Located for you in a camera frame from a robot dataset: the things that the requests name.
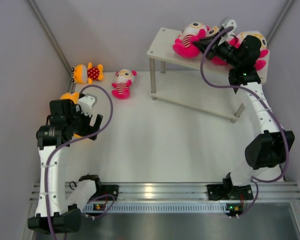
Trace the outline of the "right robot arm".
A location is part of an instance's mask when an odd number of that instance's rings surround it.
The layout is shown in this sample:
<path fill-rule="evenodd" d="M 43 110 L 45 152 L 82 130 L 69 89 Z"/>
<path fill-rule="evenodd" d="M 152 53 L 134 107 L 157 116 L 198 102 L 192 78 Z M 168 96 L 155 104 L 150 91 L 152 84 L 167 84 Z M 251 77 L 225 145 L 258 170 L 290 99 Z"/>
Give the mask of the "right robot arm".
<path fill-rule="evenodd" d="M 262 55 L 261 41 L 246 36 L 238 46 L 221 41 L 221 35 L 202 38 L 193 45 L 203 53 L 202 60 L 218 57 L 230 65 L 228 89 L 241 98 L 252 124 L 254 139 L 244 150 L 244 161 L 228 173 L 222 184 L 208 186 L 211 200 L 253 199 L 250 181 L 257 180 L 255 174 L 281 164 L 288 165 L 290 149 L 295 141 L 291 130 L 284 130 L 274 116 L 262 88 L 257 72 L 257 61 Z"/>

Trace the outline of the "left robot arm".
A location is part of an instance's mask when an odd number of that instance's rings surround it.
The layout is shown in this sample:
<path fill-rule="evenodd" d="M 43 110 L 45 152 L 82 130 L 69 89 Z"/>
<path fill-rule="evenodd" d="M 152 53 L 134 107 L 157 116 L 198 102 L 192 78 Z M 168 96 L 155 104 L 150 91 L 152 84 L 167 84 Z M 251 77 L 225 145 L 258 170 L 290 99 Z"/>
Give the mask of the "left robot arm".
<path fill-rule="evenodd" d="M 70 99 L 52 100 L 49 103 L 48 123 L 36 133 L 40 156 L 40 190 L 35 214 L 27 220 L 30 230 L 42 234 L 67 234 L 79 231 L 82 211 L 87 202 L 99 199 L 103 187 L 98 175 L 84 175 L 79 178 L 76 189 L 66 196 L 65 174 L 74 135 L 94 135 L 100 129 L 102 115 L 97 115 L 90 125 L 92 109 L 97 99 L 86 95 L 77 102 Z"/>

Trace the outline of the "orange plush polka dress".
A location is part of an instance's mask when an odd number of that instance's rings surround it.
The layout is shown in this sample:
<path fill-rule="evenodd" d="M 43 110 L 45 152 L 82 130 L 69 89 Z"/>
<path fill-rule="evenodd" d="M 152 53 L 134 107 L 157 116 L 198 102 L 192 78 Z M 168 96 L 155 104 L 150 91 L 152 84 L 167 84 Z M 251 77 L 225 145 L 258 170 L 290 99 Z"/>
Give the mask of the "orange plush polka dress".
<path fill-rule="evenodd" d="M 74 135 L 73 135 L 73 138 L 74 138 L 74 139 L 80 139 L 81 137 L 82 137 L 82 136 L 80 136 L 80 135 L 78 135 L 78 134 L 74 134 Z"/>

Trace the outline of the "pink panda plush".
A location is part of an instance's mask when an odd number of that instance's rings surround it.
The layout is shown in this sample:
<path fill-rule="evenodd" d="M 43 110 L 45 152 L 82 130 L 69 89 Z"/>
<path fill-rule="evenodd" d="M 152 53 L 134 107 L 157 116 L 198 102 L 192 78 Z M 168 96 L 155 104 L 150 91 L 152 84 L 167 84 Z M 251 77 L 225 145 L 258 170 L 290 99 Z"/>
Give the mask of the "pink panda plush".
<path fill-rule="evenodd" d="M 133 85 L 137 72 L 135 70 L 122 69 L 117 71 L 114 75 L 113 83 L 111 86 L 113 90 L 111 94 L 119 99 L 126 100 L 131 95 L 131 86 Z"/>
<path fill-rule="evenodd" d="M 205 38 L 209 30 L 210 27 L 201 22 L 190 23 L 174 40 L 173 51 L 183 58 L 195 58 L 200 50 L 193 45 L 193 42 Z"/>
<path fill-rule="evenodd" d="M 207 33 L 206 33 L 206 38 L 210 38 L 210 37 L 214 37 L 219 31 L 219 27 L 218 26 L 214 26 L 211 28 L 208 28 Z M 222 60 L 221 58 L 215 56 L 213 59 L 210 60 L 213 64 L 217 65 L 217 66 L 226 66 L 227 63 Z"/>
<path fill-rule="evenodd" d="M 235 37 L 233 37 L 231 42 L 236 48 L 238 48 L 240 46 L 240 44 L 242 43 L 242 41 L 244 40 L 244 38 L 246 38 L 248 35 L 251 35 L 251 36 L 254 36 L 254 37 L 258 38 L 261 42 L 260 55 L 259 55 L 258 59 L 256 60 L 255 65 L 254 65 L 256 70 L 260 71 L 266 66 L 267 61 L 265 60 L 265 57 L 270 52 L 268 50 L 268 41 L 264 37 L 264 35 L 262 35 L 257 30 L 243 31 L 241 33 L 238 33 Z"/>

